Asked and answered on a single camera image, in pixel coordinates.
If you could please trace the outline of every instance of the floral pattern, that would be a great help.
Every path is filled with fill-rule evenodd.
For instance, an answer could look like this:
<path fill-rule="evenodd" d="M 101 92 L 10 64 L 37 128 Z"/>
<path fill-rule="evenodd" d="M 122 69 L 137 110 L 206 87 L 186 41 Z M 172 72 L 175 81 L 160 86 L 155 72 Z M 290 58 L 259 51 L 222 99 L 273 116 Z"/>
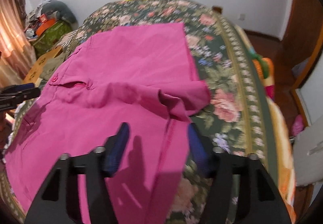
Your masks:
<path fill-rule="evenodd" d="M 277 181 L 277 170 L 270 171 L 276 158 L 272 161 L 267 158 L 267 142 L 274 141 L 274 137 L 265 94 L 246 46 L 235 27 L 221 15 L 189 0 L 113 2 L 91 14 L 64 50 L 69 55 L 91 35 L 115 26 L 165 22 L 185 24 L 187 44 L 199 76 L 212 94 L 210 104 L 192 121 L 203 135 L 212 139 L 214 146 L 239 156 L 256 153 Z M 27 101 L 20 110 L 13 136 L 33 101 Z M 211 183 L 211 179 L 198 175 L 189 156 L 166 223 L 198 223 Z M 227 223 L 235 219 L 238 179 L 234 179 L 234 187 Z"/>

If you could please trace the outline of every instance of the orange box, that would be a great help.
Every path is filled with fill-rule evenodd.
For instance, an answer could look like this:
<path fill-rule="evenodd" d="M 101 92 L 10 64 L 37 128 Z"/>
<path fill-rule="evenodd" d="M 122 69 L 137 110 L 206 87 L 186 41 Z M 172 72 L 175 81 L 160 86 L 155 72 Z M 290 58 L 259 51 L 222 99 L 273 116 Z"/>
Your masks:
<path fill-rule="evenodd" d="M 49 27 L 52 27 L 55 24 L 55 19 L 50 19 L 46 22 L 44 22 L 42 25 L 39 26 L 39 28 L 36 30 L 36 35 L 38 35 L 38 37 L 44 32 L 46 31 Z"/>
<path fill-rule="evenodd" d="M 40 15 L 39 20 L 41 23 L 45 23 L 46 21 L 48 21 L 46 14 L 44 13 L 44 14 Z"/>

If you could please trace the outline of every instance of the pink shirt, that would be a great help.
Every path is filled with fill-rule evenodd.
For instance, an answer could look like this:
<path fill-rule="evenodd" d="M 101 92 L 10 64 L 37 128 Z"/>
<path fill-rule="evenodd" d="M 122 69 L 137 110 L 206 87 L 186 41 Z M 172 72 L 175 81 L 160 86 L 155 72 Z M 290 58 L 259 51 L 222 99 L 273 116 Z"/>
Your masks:
<path fill-rule="evenodd" d="M 117 219 L 164 223 L 187 159 L 188 116 L 210 100 L 183 27 L 116 27 L 89 38 L 57 69 L 5 156 L 26 211 L 62 153 L 86 154 L 128 122 L 119 171 L 106 179 Z M 84 176 L 79 188 L 89 224 Z"/>

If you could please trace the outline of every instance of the bed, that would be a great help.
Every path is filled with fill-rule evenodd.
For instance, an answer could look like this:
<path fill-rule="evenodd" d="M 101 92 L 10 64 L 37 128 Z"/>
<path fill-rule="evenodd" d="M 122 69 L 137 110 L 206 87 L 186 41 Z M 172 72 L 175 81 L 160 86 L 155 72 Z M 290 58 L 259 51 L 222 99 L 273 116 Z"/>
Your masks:
<path fill-rule="evenodd" d="M 133 0 L 109 3 L 92 13 L 76 31 L 61 39 L 66 59 L 91 35 L 124 25 L 184 22 L 188 46 L 201 79 L 212 94 L 210 104 L 192 117 L 214 146 L 245 156 L 256 153 L 267 168 L 293 218 L 291 207 L 295 177 L 288 131 L 279 108 L 266 97 L 255 67 L 248 55 L 247 37 L 222 15 L 189 0 Z M 40 88 L 46 84 L 42 80 Z M 10 142 L 14 141 L 21 119 L 34 100 L 28 100 L 17 113 Z M 182 180 L 166 223 L 197 223 L 212 181 L 196 172 L 187 160 Z M 0 173 L 0 196 L 8 210 L 23 223 L 25 212 L 10 186 L 6 172 Z M 227 223 L 233 223 L 238 196 L 238 179 Z"/>

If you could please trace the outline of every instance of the pink curtain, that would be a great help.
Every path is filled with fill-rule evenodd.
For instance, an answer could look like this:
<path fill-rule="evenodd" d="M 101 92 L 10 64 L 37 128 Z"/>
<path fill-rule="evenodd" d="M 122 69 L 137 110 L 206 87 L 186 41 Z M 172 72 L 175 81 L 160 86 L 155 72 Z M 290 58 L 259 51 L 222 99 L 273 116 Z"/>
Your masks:
<path fill-rule="evenodd" d="M 15 0 L 0 0 L 0 52 L 0 83 L 12 83 L 17 76 L 23 79 L 36 61 L 34 48 L 25 37 Z M 13 71 L 17 76 L 8 77 Z"/>

